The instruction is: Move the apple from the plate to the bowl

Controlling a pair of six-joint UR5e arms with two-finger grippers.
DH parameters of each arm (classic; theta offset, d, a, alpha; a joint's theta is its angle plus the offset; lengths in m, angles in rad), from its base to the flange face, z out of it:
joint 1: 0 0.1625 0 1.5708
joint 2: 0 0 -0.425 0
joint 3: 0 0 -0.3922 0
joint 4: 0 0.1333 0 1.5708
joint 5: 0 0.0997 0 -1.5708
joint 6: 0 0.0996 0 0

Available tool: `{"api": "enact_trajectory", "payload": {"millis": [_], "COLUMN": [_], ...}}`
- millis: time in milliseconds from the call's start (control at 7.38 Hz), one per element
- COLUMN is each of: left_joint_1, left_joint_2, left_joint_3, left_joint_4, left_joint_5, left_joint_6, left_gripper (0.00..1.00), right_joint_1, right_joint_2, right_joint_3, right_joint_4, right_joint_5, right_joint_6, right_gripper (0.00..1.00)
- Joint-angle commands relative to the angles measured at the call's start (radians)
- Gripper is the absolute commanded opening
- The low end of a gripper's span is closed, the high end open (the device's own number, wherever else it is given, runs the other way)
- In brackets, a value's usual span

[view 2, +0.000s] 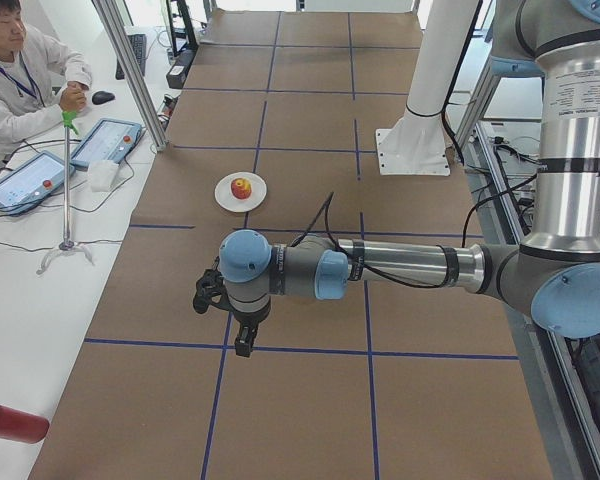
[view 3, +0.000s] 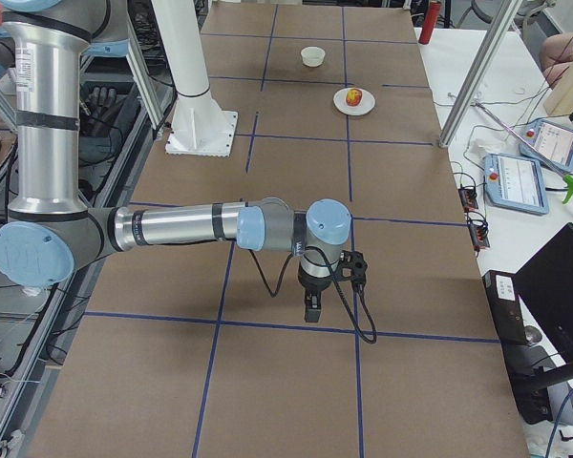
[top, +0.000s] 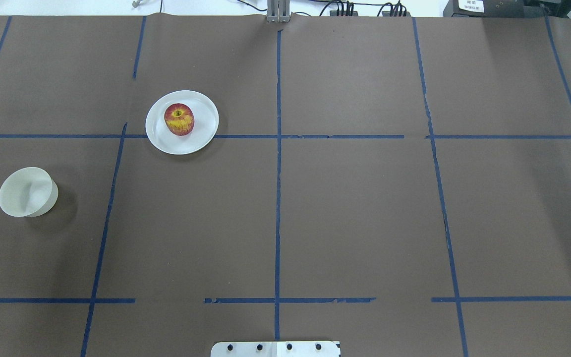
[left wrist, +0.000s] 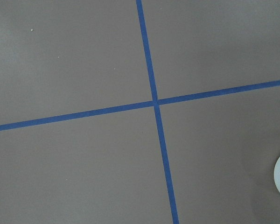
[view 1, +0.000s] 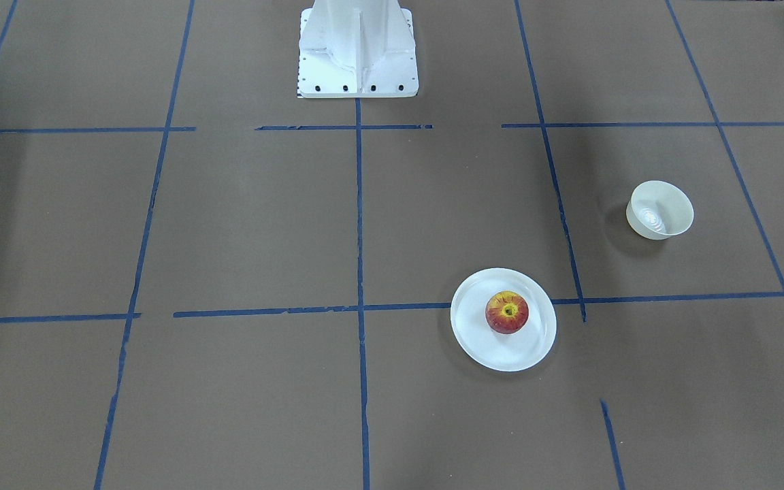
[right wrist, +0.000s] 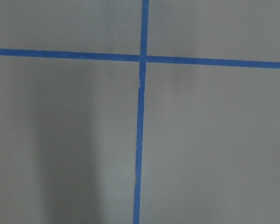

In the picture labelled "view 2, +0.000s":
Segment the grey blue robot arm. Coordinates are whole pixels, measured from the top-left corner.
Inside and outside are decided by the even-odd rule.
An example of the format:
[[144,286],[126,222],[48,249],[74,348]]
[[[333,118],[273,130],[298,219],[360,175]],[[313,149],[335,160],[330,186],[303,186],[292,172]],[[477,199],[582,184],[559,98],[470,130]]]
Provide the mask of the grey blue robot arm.
[[500,1],[491,57],[499,75],[542,76],[541,132],[530,232],[516,246],[410,245],[303,232],[271,245],[242,229],[197,281],[198,313],[239,323],[249,356],[275,295],[334,300],[349,283],[485,294],[570,339],[600,333],[600,1]]

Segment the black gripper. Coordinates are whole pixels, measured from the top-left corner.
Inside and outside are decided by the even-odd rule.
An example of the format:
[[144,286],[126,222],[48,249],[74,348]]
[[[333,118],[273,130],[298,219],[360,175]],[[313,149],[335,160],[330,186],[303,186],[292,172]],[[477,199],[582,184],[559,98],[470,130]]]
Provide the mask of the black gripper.
[[[205,314],[210,307],[229,311],[229,300],[224,277],[219,271],[219,257],[216,257],[212,266],[204,271],[196,281],[195,294],[192,306],[196,313]],[[250,357],[253,351],[258,328],[242,325],[234,341],[237,356]]]

